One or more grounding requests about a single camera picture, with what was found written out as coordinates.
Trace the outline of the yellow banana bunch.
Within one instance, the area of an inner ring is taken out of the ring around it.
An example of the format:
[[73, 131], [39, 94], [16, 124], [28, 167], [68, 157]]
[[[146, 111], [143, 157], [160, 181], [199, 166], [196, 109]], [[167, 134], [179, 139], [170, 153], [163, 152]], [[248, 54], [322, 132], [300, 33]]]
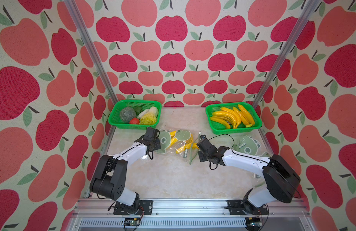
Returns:
[[255, 120], [252, 115], [245, 109], [243, 105], [238, 105], [233, 107], [234, 112], [239, 116], [241, 122], [247, 127], [252, 127], [255, 125]]
[[224, 110], [214, 111], [209, 118], [211, 121], [223, 125], [226, 130], [236, 129], [242, 122], [239, 116], [236, 116], [231, 110], [226, 108]]

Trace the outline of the zip-top bag with dinosaur print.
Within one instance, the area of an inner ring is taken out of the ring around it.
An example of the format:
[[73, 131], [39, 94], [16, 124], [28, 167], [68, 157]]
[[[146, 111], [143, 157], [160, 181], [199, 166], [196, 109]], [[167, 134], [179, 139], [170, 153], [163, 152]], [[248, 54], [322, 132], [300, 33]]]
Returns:
[[[251, 155], [255, 158], [271, 157], [271, 154], [265, 151], [265, 146], [261, 142], [247, 135], [240, 136], [239, 142], [235, 144], [233, 149], [236, 152]], [[258, 188], [265, 184], [265, 180], [263, 177], [257, 174], [253, 174], [253, 177], [253, 188]]]

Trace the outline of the bananas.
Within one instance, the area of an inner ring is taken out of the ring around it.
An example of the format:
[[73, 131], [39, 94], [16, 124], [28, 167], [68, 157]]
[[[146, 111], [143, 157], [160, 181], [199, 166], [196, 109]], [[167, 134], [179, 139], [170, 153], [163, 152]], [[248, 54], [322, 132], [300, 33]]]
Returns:
[[180, 154], [186, 158], [186, 154], [191, 149], [199, 149], [197, 143], [194, 142], [193, 134], [189, 130], [176, 130], [169, 133], [171, 137], [168, 151]]

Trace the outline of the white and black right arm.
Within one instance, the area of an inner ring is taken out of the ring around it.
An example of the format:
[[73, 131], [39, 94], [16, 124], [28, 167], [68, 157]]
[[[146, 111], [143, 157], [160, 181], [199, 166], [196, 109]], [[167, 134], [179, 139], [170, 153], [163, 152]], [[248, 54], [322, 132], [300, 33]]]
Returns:
[[264, 178], [265, 184], [250, 189], [236, 209], [246, 215], [253, 215], [264, 205], [273, 201], [289, 204], [292, 202], [300, 177], [294, 169], [279, 155], [255, 157], [234, 151], [226, 146], [215, 147], [205, 135], [197, 143], [201, 162], [208, 161], [216, 166], [237, 167]]

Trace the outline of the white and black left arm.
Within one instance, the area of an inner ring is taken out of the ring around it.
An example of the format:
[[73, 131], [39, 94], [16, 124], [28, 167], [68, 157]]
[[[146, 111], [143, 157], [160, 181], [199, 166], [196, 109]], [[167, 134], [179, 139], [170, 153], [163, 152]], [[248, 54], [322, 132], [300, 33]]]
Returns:
[[118, 202], [127, 213], [136, 213], [140, 207], [139, 194], [126, 187], [127, 169], [144, 156], [153, 160], [153, 152], [161, 148], [159, 135], [158, 129], [148, 127], [131, 147], [113, 156], [102, 156], [92, 177], [90, 191]]

